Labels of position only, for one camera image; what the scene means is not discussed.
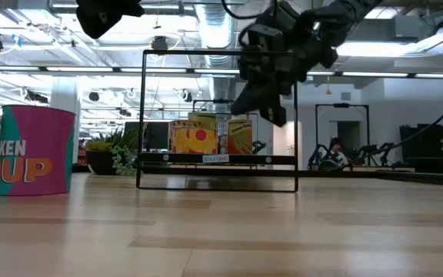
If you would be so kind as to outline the black background gantry frame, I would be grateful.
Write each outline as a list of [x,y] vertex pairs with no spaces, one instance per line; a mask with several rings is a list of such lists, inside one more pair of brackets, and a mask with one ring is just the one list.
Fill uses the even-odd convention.
[[369,105],[315,104],[315,150],[328,148],[333,138],[344,150],[359,150],[371,144]]
[[212,100],[194,100],[192,102],[193,112],[210,112],[215,114],[229,114],[234,100],[212,99]]

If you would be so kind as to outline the orange cream green beans can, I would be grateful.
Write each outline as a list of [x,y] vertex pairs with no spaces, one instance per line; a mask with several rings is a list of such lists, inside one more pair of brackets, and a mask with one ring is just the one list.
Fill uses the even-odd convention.
[[250,120],[228,120],[228,154],[252,154],[252,122]]

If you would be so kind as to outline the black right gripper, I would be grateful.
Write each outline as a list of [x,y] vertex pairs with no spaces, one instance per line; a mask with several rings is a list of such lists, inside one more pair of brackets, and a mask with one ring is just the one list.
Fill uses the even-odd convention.
[[[285,50],[263,52],[249,45],[248,29],[267,25],[284,35]],[[233,115],[259,110],[260,116],[278,127],[287,123],[286,109],[281,107],[280,93],[286,94],[296,82],[304,82],[316,65],[330,68],[338,59],[336,50],[326,45],[308,16],[298,14],[288,3],[276,3],[245,27],[240,38],[244,55],[238,58],[239,75],[247,83],[231,106]]]

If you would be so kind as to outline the magenta teal chicken soup can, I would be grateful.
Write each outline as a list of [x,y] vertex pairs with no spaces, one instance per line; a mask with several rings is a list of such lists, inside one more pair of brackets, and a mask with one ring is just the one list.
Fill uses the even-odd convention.
[[0,195],[70,192],[75,114],[33,105],[2,107]]

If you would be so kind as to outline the white pillar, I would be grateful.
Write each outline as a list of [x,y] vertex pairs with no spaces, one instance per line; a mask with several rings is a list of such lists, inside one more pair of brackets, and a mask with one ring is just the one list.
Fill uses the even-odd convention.
[[77,77],[58,76],[52,79],[51,100],[49,105],[72,112],[75,115],[73,138],[73,163],[78,162],[79,126],[82,91],[78,87]]

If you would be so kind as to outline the silver ventilation duct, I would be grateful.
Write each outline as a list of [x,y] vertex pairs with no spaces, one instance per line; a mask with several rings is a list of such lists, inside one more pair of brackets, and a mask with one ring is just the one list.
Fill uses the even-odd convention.
[[[221,4],[196,5],[198,16],[198,30],[202,48],[207,50],[232,50],[235,39],[233,38],[233,18],[228,15]],[[205,55],[205,67],[209,73],[203,73],[208,78],[208,89],[212,100],[233,100],[234,77],[228,73],[215,73],[216,69],[229,69],[234,67],[233,55]]]

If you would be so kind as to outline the black aluminium table frame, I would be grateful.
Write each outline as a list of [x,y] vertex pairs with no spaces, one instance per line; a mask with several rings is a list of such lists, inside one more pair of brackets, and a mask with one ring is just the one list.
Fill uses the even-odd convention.
[[402,182],[418,182],[443,185],[443,174],[418,172],[322,172],[294,170],[261,170],[261,169],[200,169],[200,168],[166,168],[147,167],[145,174],[155,175],[192,175],[192,176],[226,176],[226,177],[298,177],[303,178],[336,178],[336,179],[387,179]]

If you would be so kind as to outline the green plant dark pot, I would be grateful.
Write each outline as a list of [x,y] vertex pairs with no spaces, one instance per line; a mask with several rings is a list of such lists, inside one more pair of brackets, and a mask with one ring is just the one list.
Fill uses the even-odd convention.
[[96,175],[136,176],[139,133],[139,127],[119,127],[88,142],[85,156],[90,170]]

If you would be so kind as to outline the black background cabinet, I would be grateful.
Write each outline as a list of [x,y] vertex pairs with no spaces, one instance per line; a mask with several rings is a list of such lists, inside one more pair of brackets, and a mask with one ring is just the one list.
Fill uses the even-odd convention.
[[403,159],[442,158],[443,125],[435,125],[401,147]]

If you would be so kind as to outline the black metal shelf frame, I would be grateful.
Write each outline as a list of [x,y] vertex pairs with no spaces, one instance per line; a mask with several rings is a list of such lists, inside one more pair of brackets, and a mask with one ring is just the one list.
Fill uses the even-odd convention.
[[[244,55],[240,50],[144,50],[142,55],[142,86],[141,86],[141,103],[140,103],[140,127],[143,125],[144,111],[145,111],[145,82],[147,73],[147,57],[148,55],[221,55],[221,56],[241,56]],[[294,115],[294,155],[232,155],[232,154],[182,154],[182,153],[143,153],[143,137],[140,134],[138,138],[138,157],[136,159],[138,163],[137,175],[136,175],[136,188],[137,189],[151,189],[151,190],[189,190],[189,191],[223,191],[223,192],[298,192],[299,189],[299,160],[298,160],[298,85],[294,84],[292,87],[293,92],[293,115]],[[213,177],[282,177],[293,178],[294,188],[293,190],[269,190],[269,189],[200,189],[200,188],[169,188],[169,187],[147,187],[142,186],[141,170],[143,170],[143,163],[180,163],[186,165],[194,165],[194,168],[184,167],[158,167],[158,166],[146,166],[146,173],[160,174],[160,175],[187,175],[187,176],[213,176]],[[211,168],[199,168],[202,166],[214,166]],[[222,168],[222,165],[229,166],[249,166],[250,169],[226,169]],[[258,169],[259,165],[293,165],[293,170],[262,170]]]

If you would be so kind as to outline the black background monitor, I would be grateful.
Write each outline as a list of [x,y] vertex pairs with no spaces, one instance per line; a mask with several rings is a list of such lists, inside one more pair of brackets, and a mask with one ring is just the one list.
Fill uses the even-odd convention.
[[144,152],[152,150],[168,149],[168,131],[167,122],[126,122],[125,131],[135,130],[143,131],[142,148]]

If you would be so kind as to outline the small yellow box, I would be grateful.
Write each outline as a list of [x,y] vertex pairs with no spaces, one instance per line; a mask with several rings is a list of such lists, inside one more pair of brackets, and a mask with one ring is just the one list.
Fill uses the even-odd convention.
[[172,151],[184,154],[217,154],[218,132],[206,128],[177,128],[172,134]]

